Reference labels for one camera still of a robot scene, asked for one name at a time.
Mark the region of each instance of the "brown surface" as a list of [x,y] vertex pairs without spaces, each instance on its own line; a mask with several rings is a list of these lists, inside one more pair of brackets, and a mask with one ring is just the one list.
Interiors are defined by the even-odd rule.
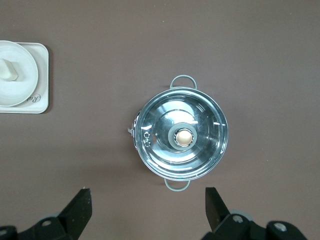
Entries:
[[[264,226],[319,231],[320,3],[1,1],[0,38],[50,52],[50,107],[0,115],[0,226],[24,230],[86,186],[81,240],[198,240],[205,187]],[[193,76],[229,124],[224,157],[180,193],[140,160],[136,112]]]

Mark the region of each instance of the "round plate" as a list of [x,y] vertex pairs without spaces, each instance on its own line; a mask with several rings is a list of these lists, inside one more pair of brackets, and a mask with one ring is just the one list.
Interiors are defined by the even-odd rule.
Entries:
[[0,40],[0,59],[10,61],[18,74],[15,81],[0,78],[0,106],[10,107],[27,100],[38,83],[38,68],[35,59],[24,47]]
[[[175,133],[193,135],[188,146],[179,146]],[[193,88],[175,87],[159,93],[141,110],[134,131],[143,162],[159,176],[189,181],[211,171],[228,142],[227,120],[218,104]]]

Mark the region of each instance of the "round beige knob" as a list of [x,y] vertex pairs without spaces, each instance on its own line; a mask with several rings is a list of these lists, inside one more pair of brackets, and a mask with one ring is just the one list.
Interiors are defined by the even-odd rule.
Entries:
[[193,136],[190,131],[182,129],[176,134],[175,140],[180,146],[188,146],[191,144]]

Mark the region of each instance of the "logo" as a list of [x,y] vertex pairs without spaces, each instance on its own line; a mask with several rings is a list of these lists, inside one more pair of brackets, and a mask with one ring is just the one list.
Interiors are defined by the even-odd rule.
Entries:
[[33,103],[37,103],[41,100],[41,95],[40,94],[35,94],[35,95],[32,95],[30,97],[28,97],[28,99],[26,100],[27,102],[31,101]]

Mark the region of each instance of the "glass lid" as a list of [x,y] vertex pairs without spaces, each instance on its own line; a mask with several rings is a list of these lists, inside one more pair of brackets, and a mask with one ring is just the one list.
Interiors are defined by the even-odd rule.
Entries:
[[143,162],[159,176],[188,181],[212,170],[228,141],[226,118],[208,95],[189,87],[159,93],[141,110],[134,141]]

